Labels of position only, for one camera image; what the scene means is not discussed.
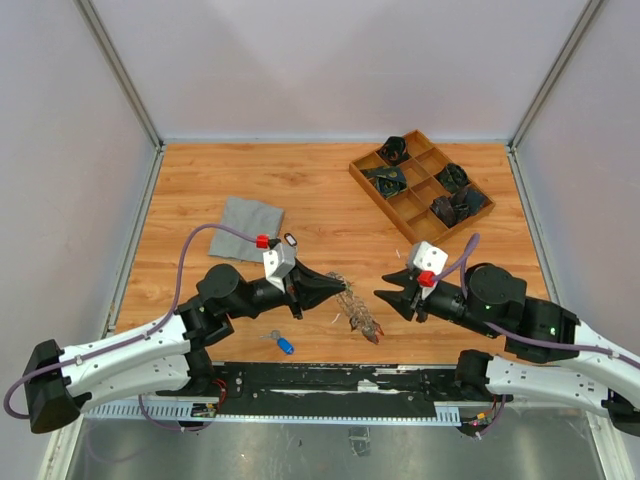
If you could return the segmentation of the metal key ring disc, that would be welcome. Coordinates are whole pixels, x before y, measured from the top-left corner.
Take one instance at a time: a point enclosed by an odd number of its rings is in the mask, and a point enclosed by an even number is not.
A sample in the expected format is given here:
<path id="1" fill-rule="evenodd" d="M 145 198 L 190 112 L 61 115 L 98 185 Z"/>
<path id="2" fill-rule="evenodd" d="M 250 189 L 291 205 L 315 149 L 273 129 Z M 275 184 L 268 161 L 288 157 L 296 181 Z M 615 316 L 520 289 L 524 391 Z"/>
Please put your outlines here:
<path id="1" fill-rule="evenodd" d="M 338 272 L 330 271 L 327 276 L 344 285 L 344 290 L 336 294 L 334 298 L 348 318 L 351 331 L 358 331 L 367 341 L 378 345 L 380 336 L 384 335 L 381 325 L 376 321 L 364 301 L 353 292 L 351 283 Z"/>

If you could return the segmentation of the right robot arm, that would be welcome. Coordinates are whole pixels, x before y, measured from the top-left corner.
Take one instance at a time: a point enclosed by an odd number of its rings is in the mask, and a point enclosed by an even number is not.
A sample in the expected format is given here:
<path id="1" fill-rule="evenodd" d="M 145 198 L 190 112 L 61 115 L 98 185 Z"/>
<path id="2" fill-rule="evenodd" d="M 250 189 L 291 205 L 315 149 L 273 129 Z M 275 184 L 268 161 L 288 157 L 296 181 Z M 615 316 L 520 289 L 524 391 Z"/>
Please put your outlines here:
<path id="1" fill-rule="evenodd" d="M 428 317 L 505 340 L 506 360 L 466 350 L 453 375 L 466 400 L 482 395 L 539 396 L 610 419 L 628 435 L 639 434 L 639 357 L 610 341 L 561 305 L 534 298 L 525 280 L 491 263 L 460 269 L 457 285 L 448 270 L 411 266 L 387 274 L 394 290 L 377 290 L 402 318 Z"/>

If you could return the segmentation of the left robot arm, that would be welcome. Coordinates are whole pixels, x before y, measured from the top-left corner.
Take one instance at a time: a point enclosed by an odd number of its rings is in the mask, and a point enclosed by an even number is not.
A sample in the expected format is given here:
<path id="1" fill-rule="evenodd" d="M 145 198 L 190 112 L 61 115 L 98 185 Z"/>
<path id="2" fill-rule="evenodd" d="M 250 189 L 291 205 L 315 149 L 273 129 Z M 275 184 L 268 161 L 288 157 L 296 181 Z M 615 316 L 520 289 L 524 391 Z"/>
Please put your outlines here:
<path id="1" fill-rule="evenodd" d="M 159 393 L 200 396 L 219 385 L 206 351 L 233 332 L 232 320 L 287 307 L 294 318 L 344 291 L 342 281 L 295 263 L 281 286 L 245 280 L 229 264 L 211 268 L 197 293 L 157 319 L 92 344 L 38 344 L 24 375 L 30 429 L 50 433 L 113 400 Z"/>

